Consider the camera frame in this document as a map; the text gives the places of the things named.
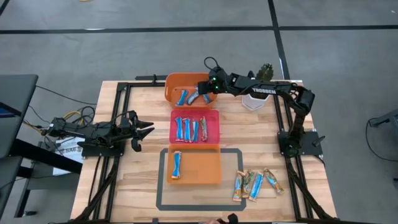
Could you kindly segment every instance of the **potted plant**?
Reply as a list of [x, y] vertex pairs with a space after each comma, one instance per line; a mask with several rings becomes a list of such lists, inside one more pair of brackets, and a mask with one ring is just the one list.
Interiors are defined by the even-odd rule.
[[[267, 82], [270, 81], [274, 76], [274, 70], [272, 69], [272, 65], [267, 63], [261, 67], [255, 78], [252, 74], [253, 72], [250, 71], [248, 75], [251, 77], [251, 79]], [[250, 93], [242, 96], [242, 105], [248, 110], [254, 111], [262, 108], [265, 105], [268, 97], [269, 95], [265, 93]]]

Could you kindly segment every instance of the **person's hand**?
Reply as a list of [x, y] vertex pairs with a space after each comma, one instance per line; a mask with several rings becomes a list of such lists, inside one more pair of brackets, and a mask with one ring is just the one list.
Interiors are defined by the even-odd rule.
[[205, 222], [205, 224], [221, 224], [221, 223], [218, 222], [217, 220], [209, 220], [209, 221]]

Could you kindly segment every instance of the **white pot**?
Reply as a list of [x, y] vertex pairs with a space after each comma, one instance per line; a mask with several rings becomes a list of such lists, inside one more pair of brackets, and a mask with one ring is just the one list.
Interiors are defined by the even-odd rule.
[[270, 95], [267, 96], [267, 98], [261, 100], [261, 99], [256, 99], [251, 97], [250, 94], [242, 96], [242, 105], [248, 109], [249, 111], [254, 111], [257, 109], [262, 108], [266, 101], [268, 100]]

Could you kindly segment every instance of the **paper sheet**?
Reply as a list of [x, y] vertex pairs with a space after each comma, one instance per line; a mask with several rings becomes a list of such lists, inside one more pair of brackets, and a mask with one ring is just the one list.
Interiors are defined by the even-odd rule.
[[[65, 138], [65, 139], [61, 139], [61, 140], [56, 140], [55, 143], [57, 143], [57, 144], [60, 144], [62, 142], [63, 143], [61, 144], [61, 146], [58, 147], [58, 150], [55, 151], [55, 153], [57, 153], [58, 155], [60, 153], [62, 153], [63, 156], [82, 164], [83, 158], [81, 156], [81, 152], [82, 152], [83, 148], [78, 146], [77, 143], [84, 141], [84, 140], [85, 139], [78, 138], [78, 137], [76, 137], [76, 138], [69, 137], [69, 138]], [[62, 170], [62, 169], [58, 169], [55, 167], [53, 168], [53, 171], [52, 171], [52, 175], [62, 175], [62, 174], [68, 174], [68, 173], [70, 173], [70, 172]]]

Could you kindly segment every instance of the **yellow cable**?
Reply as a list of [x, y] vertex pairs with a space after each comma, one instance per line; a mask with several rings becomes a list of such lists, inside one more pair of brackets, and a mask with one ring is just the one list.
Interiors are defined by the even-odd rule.
[[33, 128], [34, 130], [36, 130], [38, 133], [42, 134], [42, 130], [40, 130], [39, 128], [33, 127], [31, 124], [27, 123], [26, 121], [23, 121], [24, 125]]
[[64, 119], [68, 119], [68, 118], [72, 117], [74, 114], [78, 114], [78, 115], [81, 116], [81, 113], [80, 113], [79, 111], [71, 111], [71, 112], [65, 114], [65, 115], [63, 116], [63, 118], [64, 118]]
[[79, 111], [71, 111], [71, 112], [65, 114], [65, 115], [63, 116], [63, 118], [64, 118], [64, 119], [68, 119], [68, 118], [70, 118], [71, 116], [73, 116], [74, 114], [81, 115], [81, 113], [80, 113]]

